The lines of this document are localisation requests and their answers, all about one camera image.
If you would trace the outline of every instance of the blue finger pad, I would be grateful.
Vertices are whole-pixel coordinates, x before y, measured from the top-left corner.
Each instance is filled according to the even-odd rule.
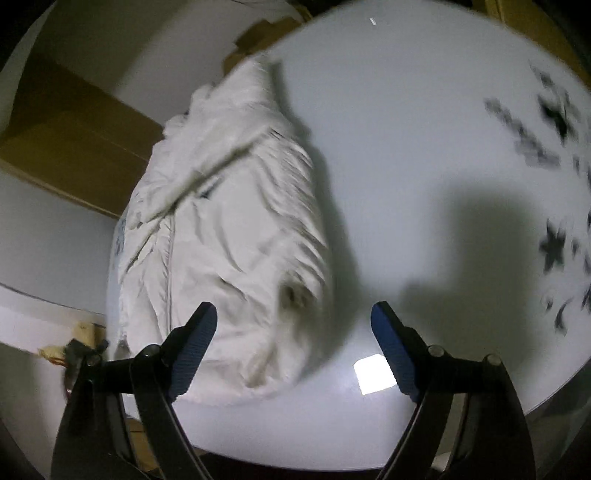
[[[205,351],[212,341],[217,328],[217,311],[211,305],[203,315],[199,325],[189,336],[183,349],[172,366],[168,399],[173,402],[189,389]]]
[[[398,388],[416,403],[421,395],[416,384],[416,367],[393,324],[400,324],[398,328],[404,328],[398,319],[390,319],[379,303],[375,304],[371,310],[372,331],[394,374]]]

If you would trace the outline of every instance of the tabletop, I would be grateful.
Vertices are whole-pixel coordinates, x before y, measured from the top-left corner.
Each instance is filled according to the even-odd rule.
[[[369,326],[501,356],[524,411],[591,356],[591,100],[529,40],[449,4],[360,0],[269,56],[333,255],[323,365],[232,407],[178,401],[191,442],[266,465],[382,466],[414,409]],[[125,400],[130,413],[132,399]]]

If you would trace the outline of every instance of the white table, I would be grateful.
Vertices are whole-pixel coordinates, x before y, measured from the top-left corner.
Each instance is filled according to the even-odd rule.
[[[282,107],[316,163],[334,255],[335,349],[278,397],[176,402],[189,439],[288,468],[382,466],[414,404],[397,387],[361,392],[353,366],[380,353],[369,327],[378,300],[453,355],[499,353],[526,412],[549,398],[591,356],[591,316],[581,308],[591,283],[591,102],[582,84],[506,28],[420,0],[355,2],[270,55]],[[563,145],[542,118],[537,96],[555,94],[540,71],[578,107],[581,121],[568,119],[578,141],[570,134]],[[487,111],[485,99],[498,103]],[[516,150],[516,119],[536,139],[534,155]],[[547,222],[556,238],[544,273]]]

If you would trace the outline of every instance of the white comforter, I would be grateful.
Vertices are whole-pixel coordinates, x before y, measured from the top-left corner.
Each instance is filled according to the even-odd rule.
[[[264,59],[198,89],[164,136],[129,203],[119,339],[135,355],[210,301],[218,327],[186,397],[275,393],[318,353],[330,281],[311,162]]]

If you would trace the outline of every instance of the white wall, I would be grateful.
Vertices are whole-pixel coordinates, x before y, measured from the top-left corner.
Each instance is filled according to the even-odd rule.
[[[104,313],[115,223],[0,171],[0,283]]]
[[[51,457],[66,398],[64,369],[0,343],[0,417],[40,474],[49,478]]]
[[[222,60],[285,0],[60,0],[35,46],[88,82],[163,123],[193,91],[222,78]]]

